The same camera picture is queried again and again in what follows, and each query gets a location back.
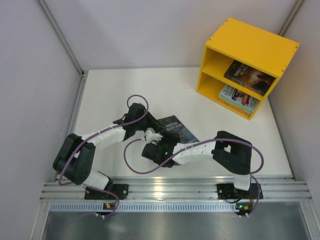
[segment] book cover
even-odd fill
[[[237,106],[249,114],[256,109],[260,102],[258,99],[227,84],[221,90],[218,98],[231,105]]]
[[[175,116],[168,116],[158,119],[158,121],[165,125],[168,133],[178,133],[182,144],[190,144],[199,142],[199,140],[186,128],[185,125]]]
[[[276,79],[237,60],[233,61],[224,77],[261,95],[266,94]]]

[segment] white wall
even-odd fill
[[[320,213],[320,1],[306,0],[285,37],[300,42],[271,94],[298,177]]]
[[[0,239],[31,233],[79,75],[35,0],[0,7]]]
[[[199,66],[233,17],[277,33],[296,0],[46,0],[83,69]]]

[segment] yellow bookshelf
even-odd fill
[[[228,18],[205,43],[196,90],[250,120],[279,82],[298,47],[298,42]],[[224,77],[234,60],[275,77],[265,95],[260,95]],[[218,101],[220,91],[226,84],[260,100],[250,116]]]

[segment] cable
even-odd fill
[[[116,125],[116,126],[113,127],[114,129],[115,129],[115,128],[124,127],[124,126],[128,126],[128,125],[130,125],[130,124],[134,124],[134,123],[140,121],[141,119],[143,119],[143,118],[147,115],[147,113],[148,113],[148,111],[149,111],[149,103],[148,103],[147,99],[146,99],[144,96],[142,96],[142,95],[133,94],[133,95],[129,96],[128,99],[127,99],[127,101],[126,101],[126,105],[128,106],[128,108],[130,107],[130,106],[129,106],[129,100],[130,100],[131,98],[133,98],[133,97],[140,97],[140,98],[142,98],[142,99],[145,101],[146,108],[145,108],[145,111],[144,111],[143,115],[142,115],[141,117],[139,117],[138,119],[136,119],[136,120],[133,120],[133,121],[130,121],[130,122],[126,122],[126,123],[123,123],[123,124]],[[73,153],[71,154],[71,156],[70,156],[69,159],[67,160],[66,164],[64,165],[64,168],[63,168],[62,171],[61,171],[61,174],[60,174],[60,177],[59,177],[59,180],[58,180],[59,185],[65,186],[65,185],[69,185],[69,184],[72,184],[72,183],[73,183],[73,182],[62,183],[62,180],[63,180],[63,176],[64,176],[64,174],[66,173],[66,170],[67,170],[70,162],[72,161],[72,159],[74,158],[74,156],[79,152],[79,150],[82,148],[82,146],[83,146],[85,143],[87,143],[89,140],[91,140],[91,139],[95,138],[96,136],[98,136],[98,135],[100,135],[100,134],[103,134],[103,133],[105,133],[105,132],[107,132],[107,131],[109,131],[109,130],[111,130],[111,129],[112,129],[111,127],[107,127],[107,128],[105,128],[105,129],[101,130],[100,132],[97,132],[97,133],[89,136],[88,138],[86,138],[84,141],[82,141],[82,142],[76,147],[76,149],[73,151]],[[107,191],[107,190],[98,189],[98,188],[95,188],[95,187],[93,187],[93,186],[87,186],[87,185],[86,185],[86,187],[87,187],[87,188],[90,188],[90,189],[92,189],[92,190],[99,191],[99,192],[106,193],[106,194],[108,194],[108,195],[113,196],[113,197],[115,198],[115,207],[114,207],[113,211],[111,211],[108,215],[106,215],[106,217],[110,217],[110,216],[112,216],[112,215],[116,212],[116,210],[118,209],[119,204],[120,204],[120,200],[119,200],[119,198],[118,198],[117,195],[115,195],[113,192],[110,192],[110,191]],[[91,213],[86,213],[86,214],[80,215],[80,216],[77,217],[74,221],[72,221],[70,224],[68,224],[67,226],[65,226],[63,229],[61,229],[60,231],[56,232],[55,235],[58,235],[58,234],[62,233],[67,227],[69,227],[70,225],[72,225],[72,224],[73,224],[74,222],[76,222],[78,219],[80,219],[80,218],[82,218],[82,217],[85,217],[85,216],[88,216],[88,215],[92,215],[92,214],[94,214],[94,213],[91,212]]]
[[[139,97],[139,98],[142,98],[142,99],[145,101],[146,108],[145,108],[144,114],[143,114],[141,117],[139,117],[138,119],[136,119],[136,120],[133,120],[133,121],[130,121],[130,122],[126,122],[126,123],[123,123],[123,124],[116,125],[116,126],[113,127],[114,129],[115,129],[115,128],[124,127],[124,126],[128,126],[128,125],[130,125],[130,124],[134,124],[134,123],[140,121],[141,119],[143,119],[143,118],[147,115],[148,110],[149,110],[149,103],[148,103],[147,99],[146,99],[144,96],[141,96],[141,95],[138,95],[138,94],[134,94],[134,95],[131,95],[130,97],[128,97],[128,99],[127,99],[127,101],[126,101],[126,105],[128,106],[128,108],[129,108],[129,100],[130,100],[131,98],[133,98],[133,97]],[[68,161],[67,161],[66,164],[64,165],[64,168],[63,168],[62,171],[61,171],[61,174],[60,174],[60,177],[59,177],[59,180],[58,180],[59,185],[64,186],[64,185],[69,185],[69,184],[72,184],[72,183],[73,183],[73,182],[62,183],[62,179],[63,179],[63,176],[64,176],[65,173],[66,173],[66,170],[67,170],[70,162],[72,161],[72,159],[74,158],[74,156],[79,152],[79,150],[82,148],[82,146],[83,146],[85,143],[87,143],[89,140],[93,139],[94,137],[96,137],[96,136],[98,136],[98,135],[100,135],[100,134],[103,134],[103,133],[105,133],[105,132],[107,132],[107,131],[109,131],[109,130],[111,130],[111,129],[112,129],[111,127],[107,127],[107,128],[105,128],[105,129],[101,130],[100,132],[97,132],[97,133],[89,136],[87,139],[85,139],[84,141],[82,141],[82,142],[76,147],[76,149],[75,149],[74,152],[71,154],[71,156],[69,157]]]
[[[251,204],[251,206],[253,207],[254,206],[254,196],[252,195],[252,193],[250,192],[250,194],[249,194],[249,196],[250,196],[250,204]]]
[[[230,203],[230,204],[236,204],[237,202],[240,202],[242,199],[243,198],[241,197],[241,198],[239,198],[239,199],[237,199],[235,201],[228,201],[227,199],[223,199],[223,200],[225,200],[227,203]]]
[[[127,152],[128,147],[129,147],[131,144],[133,144],[133,143],[135,143],[135,142],[138,142],[138,141],[141,141],[141,140],[142,140],[142,139],[139,138],[139,139],[135,139],[135,140],[129,142],[129,143],[125,146],[124,151],[123,151],[123,158],[124,158],[124,162],[125,162],[125,164],[127,165],[127,167],[128,167],[132,172],[134,172],[134,173],[136,173],[136,174],[140,174],[140,175],[145,175],[145,174],[153,173],[154,171],[156,171],[156,170],[158,170],[159,168],[161,168],[163,165],[165,165],[168,161],[170,161],[171,159],[173,159],[173,158],[174,158],[175,156],[177,156],[178,154],[180,154],[180,153],[182,153],[182,152],[184,152],[184,151],[186,151],[186,150],[188,150],[188,149],[190,149],[190,148],[192,148],[192,147],[193,147],[193,148],[194,148],[194,147],[198,147],[198,146],[201,146],[201,145],[204,145],[204,144],[207,144],[207,143],[211,143],[211,142],[223,142],[223,141],[225,141],[225,142],[232,142],[232,143],[237,143],[237,144],[243,144],[243,145],[245,145],[245,146],[247,146],[247,147],[250,147],[250,148],[252,148],[253,150],[255,150],[255,151],[259,154],[259,156],[260,156],[260,158],[261,158],[261,164],[260,164],[260,166],[258,167],[257,170],[250,172],[251,175],[252,175],[252,174],[256,174],[257,172],[259,172],[259,171],[263,168],[263,166],[264,166],[264,164],[265,164],[264,156],[262,155],[262,153],[260,152],[260,150],[257,149],[255,146],[251,145],[250,143],[247,143],[247,142],[241,141],[241,140],[231,139],[231,138],[214,138],[214,139],[209,139],[209,140],[205,140],[205,141],[201,141],[201,142],[194,143],[193,146],[190,145],[190,146],[187,146],[186,148],[183,148],[183,149],[177,151],[176,153],[174,153],[174,154],[172,154],[171,156],[169,156],[164,162],[162,162],[159,166],[155,167],[154,169],[151,169],[151,170],[149,170],[149,171],[137,171],[137,170],[134,170],[134,169],[129,165],[129,163],[128,163],[128,161],[127,161],[127,157],[126,157],[126,152]]]
[[[258,196],[256,198],[255,205],[254,205],[252,211],[248,214],[248,216],[251,216],[254,213],[254,211],[257,209],[258,202],[259,202],[259,199],[260,199],[260,196],[261,196],[261,188],[260,188],[260,184],[259,184],[258,180],[253,175],[251,175],[251,178],[253,178],[253,180],[256,182],[256,185],[257,185],[257,188],[258,188]]]

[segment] white table surface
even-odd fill
[[[252,120],[247,120],[196,92],[198,67],[90,70],[79,109],[75,133],[84,135],[108,126],[128,112],[127,98],[140,94],[147,98],[149,111],[156,118],[176,115],[200,140],[214,138],[220,130],[250,141],[265,158],[257,175],[292,176],[269,101],[261,106]],[[143,103],[142,99],[132,101]],[[124,163],[126,144],[142,137],[142,132],[95,153],[93,168],[110,177],[139,176]],[[127,151],[131,166],[148,171],[157,165],[141,156],[143,142],[132,144]],[[251,170],[260,165],[253,151]],[[161,168],[148,177],[193,178],[232,175],[217,162],[191,162],[173,168]]]

